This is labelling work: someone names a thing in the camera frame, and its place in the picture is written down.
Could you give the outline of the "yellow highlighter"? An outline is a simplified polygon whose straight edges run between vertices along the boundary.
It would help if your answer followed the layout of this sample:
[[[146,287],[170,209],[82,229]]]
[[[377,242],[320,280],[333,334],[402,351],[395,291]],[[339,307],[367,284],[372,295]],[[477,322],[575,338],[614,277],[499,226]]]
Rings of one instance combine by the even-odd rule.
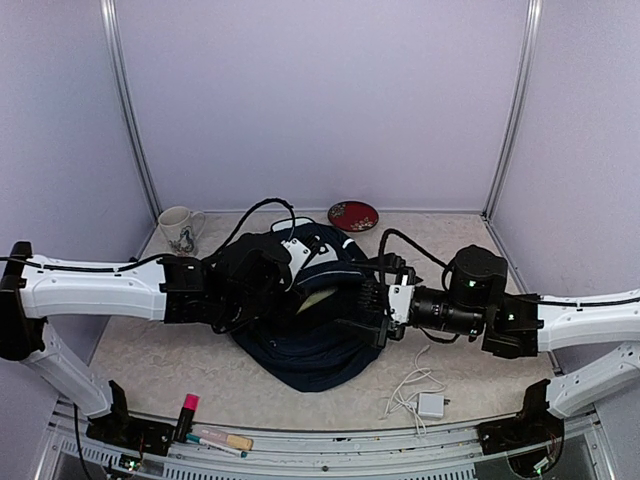
[[[303,301],[303,303],[298,308],[296,314],[297,315],[301,314],[302,312],[308,310],[309,308],[313,307],[314,305],[316,305],[316,304],[324,301],[325,299],[329,298],[335,292],[336,292],[335,289],[326,289],[326,290],[320,290],[320,291],[316,291],[316,292],[312,293],[311,295],[309,295]]]

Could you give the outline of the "navy blue backpack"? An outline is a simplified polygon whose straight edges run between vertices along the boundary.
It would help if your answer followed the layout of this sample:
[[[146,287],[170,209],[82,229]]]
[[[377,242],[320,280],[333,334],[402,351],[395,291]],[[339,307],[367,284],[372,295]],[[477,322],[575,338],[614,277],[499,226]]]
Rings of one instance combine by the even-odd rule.
[[[303,393],[324,392],[361,374],[382,353],[335,323],[338,319],[378,326],[381,316],[344,298],[347,272],[374,274],[361,265],[367,255],[339,229],[303,216],[294,237],[317,236],[323,247],[302,269],[294,287],[309,296],[335,289],[324,301],[297,315],[275,311],[230,334],[233,341],[262,368],[287,386]]]

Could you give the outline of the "pink black highlighter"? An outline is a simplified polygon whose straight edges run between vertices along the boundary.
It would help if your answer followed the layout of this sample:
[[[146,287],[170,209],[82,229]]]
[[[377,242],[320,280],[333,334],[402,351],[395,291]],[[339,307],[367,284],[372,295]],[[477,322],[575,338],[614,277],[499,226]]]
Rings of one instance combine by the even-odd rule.
[[[196,394],[189,393],[185,396],[174,430],[174,440],[176,442],[186,442],[187,435],[191,432],[191,425],[198,408],[199,400],[200,397]]]

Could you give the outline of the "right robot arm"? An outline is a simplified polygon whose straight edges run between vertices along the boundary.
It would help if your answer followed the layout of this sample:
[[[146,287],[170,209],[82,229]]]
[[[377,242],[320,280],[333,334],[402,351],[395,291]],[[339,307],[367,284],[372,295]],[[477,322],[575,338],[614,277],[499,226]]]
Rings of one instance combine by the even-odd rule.
[[[366,262],[378,273],[364,283],[358,307],[340,324],[382,347],[406,328],[440,332],[444,342],[465,336],[482,341],[496,357],[535,357],[558,349],[613,343],[615,349],[577,371],[527,388],[511,426],[523,444],[546,432],[551,418],[565,419],[639,378],[639,293],[559,298],[506,291],[504,258],[477,245],[444,264],[440,289],[421,285],[413,268],[395,254]]]

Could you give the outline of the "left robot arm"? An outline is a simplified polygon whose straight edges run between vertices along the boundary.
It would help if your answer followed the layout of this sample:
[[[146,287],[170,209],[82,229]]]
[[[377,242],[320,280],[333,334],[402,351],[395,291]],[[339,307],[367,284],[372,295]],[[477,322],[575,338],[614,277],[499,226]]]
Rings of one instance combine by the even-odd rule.
[[[66,263],[18,242],[1,278],[1,357],[20,362],[72,400],[121,445],[140,434],[126,395],[63,343],[58,315],[126,316],[202,323],[230,333],[267,314],[289,292],[309,250],[291,238],[244,234],[204,258],[157,254],[133,263]]]

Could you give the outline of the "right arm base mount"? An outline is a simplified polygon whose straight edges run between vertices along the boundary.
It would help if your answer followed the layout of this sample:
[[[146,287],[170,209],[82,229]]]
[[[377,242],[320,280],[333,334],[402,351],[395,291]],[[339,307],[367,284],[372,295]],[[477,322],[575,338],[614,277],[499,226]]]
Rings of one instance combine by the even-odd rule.
[[[477,426],[484,455],[529,447],[564,436],[564,420],[552,415],[546,399],[548,379],[530,385],[520,411],[514,416],[482,422]]]

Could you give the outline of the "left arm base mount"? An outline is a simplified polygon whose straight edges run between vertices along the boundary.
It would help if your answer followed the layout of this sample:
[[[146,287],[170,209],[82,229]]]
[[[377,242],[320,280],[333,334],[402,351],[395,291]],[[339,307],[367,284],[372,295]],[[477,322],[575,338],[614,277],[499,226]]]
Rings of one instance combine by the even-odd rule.
[[[171,424],[129,414],[126,394],[113,380],[109,383],[112,402],[106,415],[90,419],[86,435],[105,444],[135,450],[139,454],[166,456],[174,437]]]

